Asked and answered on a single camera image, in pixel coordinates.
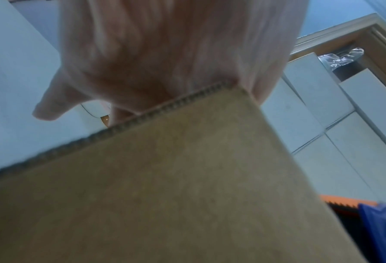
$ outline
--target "corrugated edge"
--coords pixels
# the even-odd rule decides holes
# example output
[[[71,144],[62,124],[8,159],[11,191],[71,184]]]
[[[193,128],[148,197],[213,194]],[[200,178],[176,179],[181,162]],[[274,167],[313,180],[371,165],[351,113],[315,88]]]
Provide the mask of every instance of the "corrugated edge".
[[[218,93],[222,90],[228,90],[228,89],[234,89],[234,88],[240,88],[238,86],[232,85],[228,82],[220,82],[213,84],[209,87],[206,87],[198,92],[192,93],[190,95],[187,95],[185,97],[179,98],[175,101],[171,101],[168,103],[165,103],[163,105],[158,106],[155,109],[152,109],[140,116],[134,117],[130,120],[128,120],[125,123],[122,123],[120,125],[111,127],[107,130],[102,130],[100,132],[94,133],[90,135],[89,137],[82,138],[76,141],[73,141],[71,143],[64,144],[62,146],[59,146],[57,148],[48,150],[46,152],[40,153],[35,157],[32,157],[24,162],[19,162],[16,164],[13,164],[11,166],[5,167],[0,169],[0,176],[2,175],[8,175],[8,174],[14,174],[19,173],[24,170],[30,169],[32,167],[36,167],[38,165],[42,165],[44,163],[50,162],[56,158],[59,158],[61,156],[68,155],[70,153],[76,152],[78,150],[81,150],[93,143],[106,140],[116,134],[122,133],[132,127],[138,126],[142,123],[145,123],[149,120],[152,120],[154,118],[157,118],[163,114],[172,112],[174,110],[177,110],[183,106],[187,106],[197,100],[200,100],[202,98],[205,98],[209,95],[212,95],[214,93]]]

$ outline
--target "blue object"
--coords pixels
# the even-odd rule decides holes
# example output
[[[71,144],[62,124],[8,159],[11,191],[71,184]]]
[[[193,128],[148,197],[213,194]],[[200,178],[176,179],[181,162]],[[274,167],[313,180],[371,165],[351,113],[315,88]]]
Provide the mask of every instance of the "blue object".
[[[381,262],[386,263],[386,205],[373,207],[359,204],[359,214],[375,244]]]

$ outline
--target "hand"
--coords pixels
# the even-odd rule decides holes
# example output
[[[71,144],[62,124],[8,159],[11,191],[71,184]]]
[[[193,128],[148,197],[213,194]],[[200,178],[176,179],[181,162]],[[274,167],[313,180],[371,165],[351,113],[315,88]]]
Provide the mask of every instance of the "hand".
[[[59,0],[62,64],[33,115],[112,104],[111,122],[219,81],[259,103],[288,60],[307,0]]]

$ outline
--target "clear plastic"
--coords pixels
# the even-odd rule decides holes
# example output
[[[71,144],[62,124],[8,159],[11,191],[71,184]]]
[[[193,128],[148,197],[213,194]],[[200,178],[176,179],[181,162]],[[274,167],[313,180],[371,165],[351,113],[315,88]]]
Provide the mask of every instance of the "clear plastic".
[[[321,55],[318,58],[322,62],[322,64],[326,67],[329,71],[334,71],[335,69],[347,65],[349,63],[352,63],[353,61],[356,61],[358,58],[363,56],[365,51],[361,48],[355,48],[352,49],[349,53],[339,57],[336,54],[326,54]]]

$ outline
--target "brown cardboard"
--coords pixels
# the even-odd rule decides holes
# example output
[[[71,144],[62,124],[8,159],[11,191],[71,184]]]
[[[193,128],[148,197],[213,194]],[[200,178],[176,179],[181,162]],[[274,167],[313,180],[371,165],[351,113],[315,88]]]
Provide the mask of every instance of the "brown cardboard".
[[[0,263],[364,262],[260,110],[216,85],[0,171]]]

